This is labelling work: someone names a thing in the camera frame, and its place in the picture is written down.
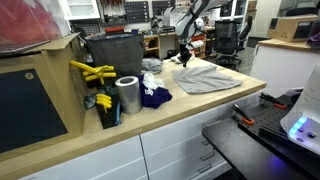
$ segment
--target navy blue cloth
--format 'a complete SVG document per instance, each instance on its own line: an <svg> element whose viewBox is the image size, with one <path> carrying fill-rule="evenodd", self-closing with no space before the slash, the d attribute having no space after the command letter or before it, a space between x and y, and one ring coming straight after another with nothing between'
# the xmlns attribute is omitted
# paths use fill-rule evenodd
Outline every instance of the navy blue cloth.
<svg viewBox="0 0 320 180"><path fill-rule="evenodd" d="M156 90L153 90L153 95L146 94L145 90L148 89L143 83L144 75L138 75L139 87L141 94L141 103L143 107L150 107L157 109L161 104L170 101L172 95L169 93L168 89L158 87Z"/></svg>

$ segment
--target wooden countertop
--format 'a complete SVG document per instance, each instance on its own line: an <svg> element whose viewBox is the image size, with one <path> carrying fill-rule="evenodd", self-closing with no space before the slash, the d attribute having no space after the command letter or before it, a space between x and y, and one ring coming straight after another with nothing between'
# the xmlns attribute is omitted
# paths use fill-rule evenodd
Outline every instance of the wooden countertop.
<svg viewBox="0 0 320 180"><path fill-rule="evenodd" d="M200 59L187 64L188 67L208 65L211 63ZM263 81L218 67L218 72L242 80L243 84L229 90L191 95L183 91L172 77L172 70L182 68L182 65L164 61L163 71L155 75L155 78L163 79L173 96L158 109L143 108L134 115L122 114L122 124L109 129L102 129L96 110L90 109L86 112L82 136L0 162L0 179L17 179L32 174L266 87Z"/></svg>
<svg viewBox="0 0 320 180"><path fill-rule="evenodd" d="M298 51L306 51L306 52L320 52L319 50L311 49L306 42L286 42L278 39L269 39L265 41L259 41L259 45L262 46L270 46Z"/></svg>
<svg viewBox="0 0 320 180"><path fill-rule="evenodd" d="M61 39L52 40L52 41L50 41L50 43L46 43L41 46L32 48L31 50L28 50L25 53L44 51L44 50L64 49L78 34L80 34L80 33L72 33L72 34L69 34L69 35L61 38Z"/></svg>

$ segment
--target workbench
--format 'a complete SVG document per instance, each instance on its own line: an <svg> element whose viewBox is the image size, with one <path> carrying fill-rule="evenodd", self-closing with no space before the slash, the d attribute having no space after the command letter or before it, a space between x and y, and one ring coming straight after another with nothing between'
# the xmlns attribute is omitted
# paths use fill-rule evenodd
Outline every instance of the workbench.
<svg viewBox="0 0 320 180"><path fill-rule="evenodd" d="M208 65L212 64L198 58L187 64L188 67ZM84 124L82 124L84 129L82 135L1 161L0 179L17 179L80 156L85 158L88 153L112 146L189 116L197 115L214 107L219 107L222 104L250 95L266 86L266 83L261 80L219 66L217 68L218 72L242 80L242 85L223 91L191 95L183 91L172 77L172 70L182 68L181 65L171 61L164 61L163 71L155 75L155 78L163 79L166 88L173 96L171 101L164 103L160 108L156 110L143 108L134 115L122 114L122 124L108 129L102 128L95 109L87 110Z"/></svg>

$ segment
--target drawer handle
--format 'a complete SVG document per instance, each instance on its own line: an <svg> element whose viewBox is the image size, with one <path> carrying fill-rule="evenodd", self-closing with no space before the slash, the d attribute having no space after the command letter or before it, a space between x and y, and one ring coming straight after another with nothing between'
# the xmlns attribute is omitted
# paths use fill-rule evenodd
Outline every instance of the drawer handle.
<svg viewBox="0 0 320 180"><path fill-rule="evenodd" d="M203 173L203 172L205 172L205 171L209 170L210 168L212 168L211 163L209 163L208 165L206 165L206 166L205 166L205 167L203 167L203 168L197 169L197 171L201 174L201 173Z"/></svg>
<svg viewBox="0 0 320 180"><path fill-rule="evenodd" d="M211 152L209 152L208 154L199 157L199 159L200 159L201 161L205 161L205 160L207 160L207 159L212 158L214 155L215 155L214 151L211 151Z"/></svg>
<svg viewBox="0 0 320 180"><path fill-rule="evenodd" d="M208 146L210 143L209 143L209 141L204 140L204 141L201 141L201 144L203 146Z"/></svg>

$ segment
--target white wall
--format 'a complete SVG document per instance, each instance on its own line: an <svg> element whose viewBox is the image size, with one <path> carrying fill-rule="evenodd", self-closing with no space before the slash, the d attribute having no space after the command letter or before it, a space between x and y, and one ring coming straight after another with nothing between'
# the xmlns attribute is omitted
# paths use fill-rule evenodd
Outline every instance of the white wall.
<svg viewBox="0 0 320 180"><path fill-rule="evenodd" d="M251 37L267 37L271 18L277 17L281 0L258 0L257 13L252 22Z"/></svg>

